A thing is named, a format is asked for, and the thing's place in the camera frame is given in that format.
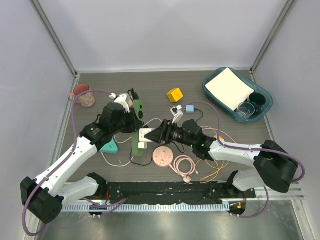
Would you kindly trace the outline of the light blue charger plug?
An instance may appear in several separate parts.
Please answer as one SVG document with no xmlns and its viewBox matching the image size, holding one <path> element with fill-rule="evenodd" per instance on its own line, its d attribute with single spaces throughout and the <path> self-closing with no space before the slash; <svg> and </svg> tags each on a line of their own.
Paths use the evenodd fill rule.
<svg viewBox="0 0 320 240">
<path fill-rule="evenodd" d="M 193 114 L 195 112 L 195 107 L 193 105 L 185 105 L 183 110 L 186 114 Z"/>
</svg>

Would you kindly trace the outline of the small white charger plug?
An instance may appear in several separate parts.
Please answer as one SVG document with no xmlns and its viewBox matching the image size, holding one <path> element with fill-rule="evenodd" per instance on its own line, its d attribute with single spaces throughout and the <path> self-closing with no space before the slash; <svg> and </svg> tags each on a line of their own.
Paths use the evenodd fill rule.
<svg viewBox="0 0 320 240">
<path fill-rule="evenodd" d="M 148 147 L 148 143 L 147 142 L 139 142 L 138 143 L 138 148 L 140 150 L 145 150 L 145 149 L 147 149 L 147 147 Z"/>
</svg>

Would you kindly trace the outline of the white cube adapter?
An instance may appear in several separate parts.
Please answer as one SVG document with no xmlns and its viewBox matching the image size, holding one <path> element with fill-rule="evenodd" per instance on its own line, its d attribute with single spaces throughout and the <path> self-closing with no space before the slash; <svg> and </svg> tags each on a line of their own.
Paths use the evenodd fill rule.
<svg viewBox="0 0 320 240">
<path fill-rule="evenodd" d="M 154 128 L 141 128 L 138 131 L 138 141 L 140 143 L 152 143 L 153 141 L 146 138 L 146 135 L 154 131 Z"/>
</svg>

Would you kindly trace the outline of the yellow cube socket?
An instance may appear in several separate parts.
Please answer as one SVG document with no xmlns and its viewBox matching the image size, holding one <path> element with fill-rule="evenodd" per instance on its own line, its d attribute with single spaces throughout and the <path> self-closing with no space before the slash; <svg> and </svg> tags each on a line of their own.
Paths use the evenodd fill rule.
<svg viewBox="0 0 320 240">
<path fill-rule="evenodd" d="M 167 94 L 166 96 L 168 97 L 169 101 L 171 103 L 177 103 L 179 102 L 183 97 L 183 93 L 182 91 L 180 90 L 180 88 L 173 88 L 171 89 Z"/>
</svg>

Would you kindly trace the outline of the pink round socket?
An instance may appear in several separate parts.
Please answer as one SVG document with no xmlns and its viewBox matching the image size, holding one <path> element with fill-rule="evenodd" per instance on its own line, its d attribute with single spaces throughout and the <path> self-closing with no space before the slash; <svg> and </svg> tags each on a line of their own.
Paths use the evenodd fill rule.
<svg viewBox="0 0 320 240">
<path fill-rule="evenodd" d="M 167 146 L 160 146 L 153 151 L 152 161 L 160 168 L 166 168 L 170 166 L 173 160 L 173 151 Z"/>
</svg>

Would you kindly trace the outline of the green power strip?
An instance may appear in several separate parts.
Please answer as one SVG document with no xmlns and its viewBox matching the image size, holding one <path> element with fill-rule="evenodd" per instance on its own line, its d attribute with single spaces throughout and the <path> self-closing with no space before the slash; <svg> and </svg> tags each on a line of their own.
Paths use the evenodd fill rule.
<svg viewBox="0 0 320 240">
<path fill-rule="evenodd" d="M 144 103 L 142 100 L 137 99 L 133 101 L 133 109 L 137 118 L 135 124 L 136 132 L 132 134 L 132 150 L 131 154 L 133 157 L 142 157 L 143 150 L 139 149 L 139 129 L 144 125 Z"/>
</svg>

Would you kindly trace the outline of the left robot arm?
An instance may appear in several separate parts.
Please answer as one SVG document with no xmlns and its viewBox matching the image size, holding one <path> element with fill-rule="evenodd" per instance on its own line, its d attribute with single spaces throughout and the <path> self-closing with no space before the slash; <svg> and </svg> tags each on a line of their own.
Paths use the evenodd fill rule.
<svg viewBox="0 0 320 240">
<path fill-rule="evenodd" d="M 40 178 L 29 177 L 21 182 L 22 204 L 44 224 L 52 222 L 63 207 L 63 197 L 58 194 L 58 188 L 114 135 L 135 133 L 142 128 L 143 115 L 140 100 L 134 100 L 128 112 L 119 103 L 109 103 L 95 122 L 84 127 L 66 156 L 45 172 L 44 183 L 40 183 Z"/>
</svg>

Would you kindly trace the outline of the yellow charger plug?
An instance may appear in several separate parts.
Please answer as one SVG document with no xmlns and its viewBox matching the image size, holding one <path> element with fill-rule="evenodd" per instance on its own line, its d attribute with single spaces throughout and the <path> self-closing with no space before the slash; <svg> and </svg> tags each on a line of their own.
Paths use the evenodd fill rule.
<svg viewBox="0 0 320 240">
<path fill-rule="evenodd" d="M 217 135 L 215 135 L 214 138 L 220 139 L 221 141 L 225 141 L 225 139 L 223 137 L 221 137 L 221 136 L 218 137 Z"/>
</svg>

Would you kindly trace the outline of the teal triangular socket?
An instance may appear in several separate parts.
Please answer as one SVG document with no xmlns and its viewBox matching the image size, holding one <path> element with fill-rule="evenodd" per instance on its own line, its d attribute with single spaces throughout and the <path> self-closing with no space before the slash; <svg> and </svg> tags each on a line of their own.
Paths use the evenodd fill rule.
<svg viewBox="0 0 320 240">
<path fill-rule="evenodd" d="M 100 150 L 100 153 L 104 154 L 117 154 L 119 152 L 119 148 L 114 139 L 112 139 L 109 143 L 105 144 Z"/>
</svg>

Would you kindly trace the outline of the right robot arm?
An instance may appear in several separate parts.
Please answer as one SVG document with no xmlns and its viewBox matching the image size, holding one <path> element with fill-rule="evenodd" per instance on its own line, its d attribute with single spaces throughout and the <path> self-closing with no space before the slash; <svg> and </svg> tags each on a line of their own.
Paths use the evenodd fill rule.
<svg viewBox="0 0 320 240">
<path fill-rule="evenodd" d="M 256 145 L 221 141 L 204 134 L 193 119 L 185 121 L 182 126 L 164 120 L 144 137 L 155 143 L 177 142 L 189 146 L 201 160 L 230 161 L 250 167 L 233 173 L 231 182 L 226 184 L 226 193 L 233 198 L 259 187 L 287 193 L 298 169 L 298 161 L 274 141 Z"/>
</svg>

